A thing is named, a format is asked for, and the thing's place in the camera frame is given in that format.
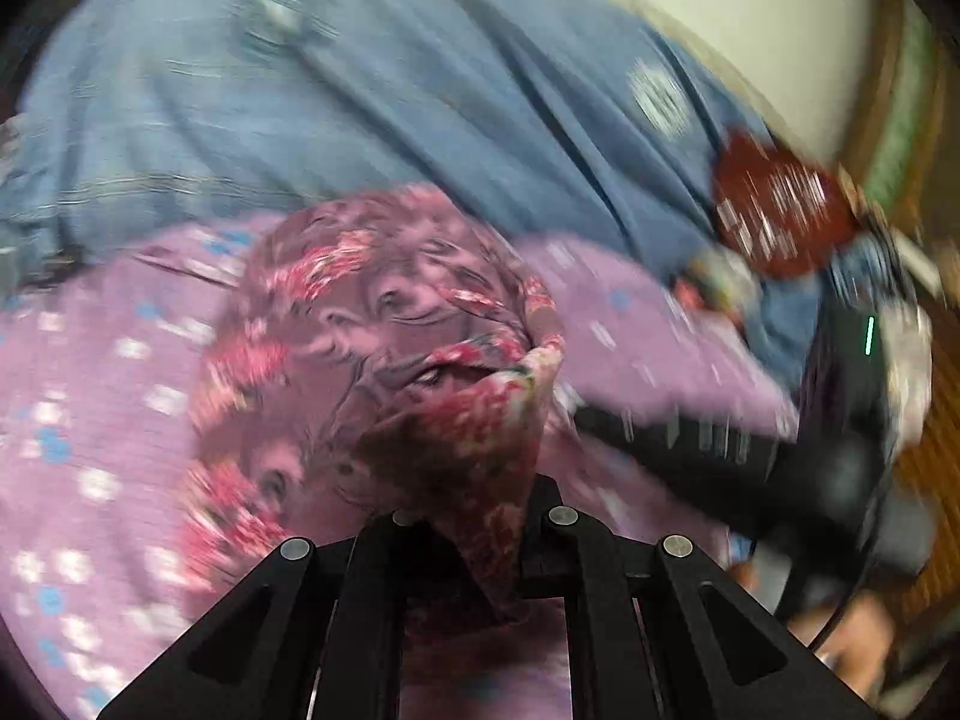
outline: white surface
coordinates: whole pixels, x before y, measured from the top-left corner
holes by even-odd
[[[842,145],[869,50],[874,0],[648,0],[721,53],[812,156]]]

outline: blue fabric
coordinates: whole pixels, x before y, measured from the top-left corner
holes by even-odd
[[[638,105],[638,70],[665,74],[680,107]],[[102,256],[184,220],[426,180],[508,237],[575,231],[666,279],[713,237],[727,128],[765,137],[603,0],[89,0],[22,110],[0,240],[16,232],[26,274],[56,249],[56,217]],[[817,305],[777,285],[748,324],[787,386]]]

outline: green light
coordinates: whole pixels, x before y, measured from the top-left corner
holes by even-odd
[[[867,355],[870,355],[870,352],[874,348],[874,318],[870,317],[867,320]]]

